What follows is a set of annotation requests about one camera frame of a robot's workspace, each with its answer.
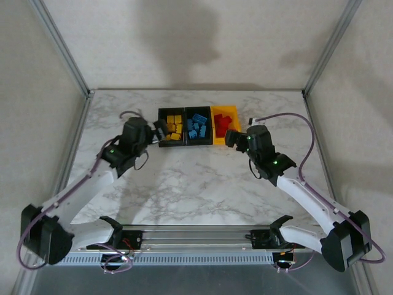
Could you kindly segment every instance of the yellow lego brick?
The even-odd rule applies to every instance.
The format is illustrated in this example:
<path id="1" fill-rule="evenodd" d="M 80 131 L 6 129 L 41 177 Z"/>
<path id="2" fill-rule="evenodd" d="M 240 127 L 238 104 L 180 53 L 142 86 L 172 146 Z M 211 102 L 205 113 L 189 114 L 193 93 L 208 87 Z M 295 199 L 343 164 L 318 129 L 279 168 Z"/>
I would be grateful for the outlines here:
<path id="1" fill-rule="evenodd" d="M 171 139 L 172 139 L 172 140 L 179 140 L 179 139 L 180 139 L 180 134 L 172 133 L 172 134 L 171 134 Z"/>
<path id="2" fill-rule="evenodd" d="M 174 117 L 173 116 L 167 116 L 166 117 L 166 123 L 167 124 L 174 124 Z"/>
<path id="3" fill-rule="evenodd" d="M 176 132 L 176 126 L 174 124 L 166 124 L 169 132 Z"/>
<path id="4" fill-rule="evenodd" d="M 182 134 L 182 124 L 177 124 L 176 125 L 176 133 Z"/>
<path id="5" fill-rule="evenodd" d="M 176 115 L 174 116 L 174 123 L 177 124 L 181 124 L 182 123 L 182 115 Z"/>

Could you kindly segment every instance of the blue lego brick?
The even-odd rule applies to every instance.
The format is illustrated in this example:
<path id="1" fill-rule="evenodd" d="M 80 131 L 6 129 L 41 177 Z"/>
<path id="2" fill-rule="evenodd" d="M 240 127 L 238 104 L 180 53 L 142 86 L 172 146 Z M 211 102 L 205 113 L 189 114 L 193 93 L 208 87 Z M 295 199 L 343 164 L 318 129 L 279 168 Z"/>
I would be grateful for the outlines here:
<path id="1" fill-rule="evenodd" d="M 198 137 L 198 133 L 195 130 L 190 131 L 189 135 L 192 140 Z"/>
<path id="2" fill-rule="evenodd" d="M 191 119 L 187 120 L 187 129 L 190 131 L 193 130 L 193 122 Z"/>
<path id="3" fill-rule="evenodd" d="M 206 135 L 206 126 L 203 125 L 203 126 L 201 127 L 201 132 L 200 132 L 199 136 L 200 136 L 201 138 L 204 138 L 205 135 Z"/>
<path id="4" fill-rule="evenodd" d="M 203 117 L 203 116 L 201 116 L 201 115 L 199 115 L 199 114 L 195 114 L 195 115 L 192 117 L 192 120 L 193 120 L 194 122 L 198 123 L 198 124 L 204 125 L 204 124 L 206 123 L 206 121 L 208 120 L 208 118 L 205 118 L 205 117 Z"/>

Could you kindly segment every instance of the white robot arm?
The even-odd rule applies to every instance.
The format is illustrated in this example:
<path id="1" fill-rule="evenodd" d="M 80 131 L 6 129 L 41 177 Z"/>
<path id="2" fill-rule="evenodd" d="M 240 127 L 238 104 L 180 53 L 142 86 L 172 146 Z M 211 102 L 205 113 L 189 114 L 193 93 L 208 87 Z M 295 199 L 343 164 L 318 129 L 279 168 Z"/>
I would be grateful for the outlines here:
<path id="1" fill-rule="evenodd" d="M 123 133 L 103 147 L 86 173 L 42 206 L 27 206 L 21 216 L 24 245 L 49 264 L 56 264 L 70 251 L 88 245 L 107 242 L 117 245 L 122 226 L 107 216 L 85 224 L 70 223 L 103 187 L 135 167 L 136 159 L 146 152 L 149 144 L 165 137 L 168 133 L 165 121 L 159 120 L 154 125 L 156 129 L 151 130 L 143 118 L 130 118 Z M 344 271 L 371 250 L 369 241 L 337 212 L 345 214 L 369 234 L 367 216 L 361 211 L 351 213 L 328 196 L 324 196 L 325 202 L 322 202 L 299 178 L 296 164 L 286 155 L 275 152 L 266 126 L 251 126 L 247 133 L 229 130 L 225 144 L 236 145 L 237 151 L 245 152 L 249 156 L 250 169 L 253 163 L 259 172 L 257 177 L 251 170 L 255 177 L 267 179 L 288 193 L 320 225 L 301 225 L 285 215 L 270 225 L 270 237 L 276 247 L 282 248 L 289 243 L 305 246 L 322 253 L 339 271 Z"/>
<path id="2" fill-rule="evenodd" d="M 148 156 L 148 145 L 165 138 L 168 134 L 165 121 L 158 120 L 154 125 L 156 129 L 152 130 L 142 117 L 129 118 L 123 133 L 104 145 L 96 161 L 83 175 L 42 206 L 28 205 L 21 214 L 18 257 L 22 243 L 49 264 L 60 262 L 70 251 L 83 246 L 106 242 L 118 244 L 122 226 L 108 216 L 85 224 L 70 223 L 102 188 L 112 184 L 128 169 L 135 168 L 135 161 L 142 154 Z"/>
<path id="3" fill-rule="evenodd" d="M 319 224 L 303 225 L 285 215 L 270 225 L 270 237 L 276 246 L 296 243 L 321 253 L 336 270 L 343 272 L 372 248 L 370 223 L 361 212 L 350 212 L 324 195 L 301 176 L 288 156 L 275 151 L 270 132 L 264 125 L 253 125 L 246 133 L 229 130 L 225 136 L 228 147 L 249 156 L 249 167 L 257 179 L 267 179 L 294 198 Z M 251 164 L 255 165 L 257 176 Z"/>

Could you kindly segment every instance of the gray wall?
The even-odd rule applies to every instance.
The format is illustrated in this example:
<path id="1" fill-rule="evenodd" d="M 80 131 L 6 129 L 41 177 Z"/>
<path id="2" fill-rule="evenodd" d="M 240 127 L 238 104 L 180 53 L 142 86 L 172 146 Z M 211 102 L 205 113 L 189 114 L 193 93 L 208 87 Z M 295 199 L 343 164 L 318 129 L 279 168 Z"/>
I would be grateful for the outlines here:
<path id="1" fill-rule="evenodd" d="M 260 90 L 304 87 L 347 1 L 45 3 L 90 88 Z"/>
<path id="2" fill-rule="evenodd" d="M 50 197 L 83 98 L 27 0 L 0 5 L 0 294 L 19 266 L 20 213 Z"/>
<path id="3" fill-rule="evenodd" d="M 392 15 L 391 0 L 363 1 L 311 94 L 335 189 L 350 209 L 368 214 L 387 254 L 371 266 L 383 295 L 393 294 Z"/>

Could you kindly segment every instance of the marble table surface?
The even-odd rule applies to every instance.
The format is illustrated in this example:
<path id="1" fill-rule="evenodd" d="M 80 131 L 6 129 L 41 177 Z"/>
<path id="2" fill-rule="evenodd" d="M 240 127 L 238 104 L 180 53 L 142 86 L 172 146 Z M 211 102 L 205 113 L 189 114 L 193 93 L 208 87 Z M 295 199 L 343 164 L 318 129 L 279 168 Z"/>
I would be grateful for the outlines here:
<path id="1" fill-rule="evenodd" d="M 88 168 L 101 145 L 121 134 L 125 110 L 142 112 L 153 122 L 159 108 L 236 105 L 242 131 L 250 117 L 278 112 L 307 116 L 300 92 L 98 90 L 72 168 L 70 181 Z M 303 121 L 280 117 L 266 121 L 278 152 L 300 163 L 310 144 Z M 246 155 L 225 146 L 149 147 L 142 170 L 130 169 L 105 188 L 75 217 L 73 223 L 108 215 L 127 224 L 254 225 L 269 224 L 284 214 L 314 224 L 312 217 L 263 179 L 255 179 Z M 328 192 L 318 151 L 304 174 Z"/>

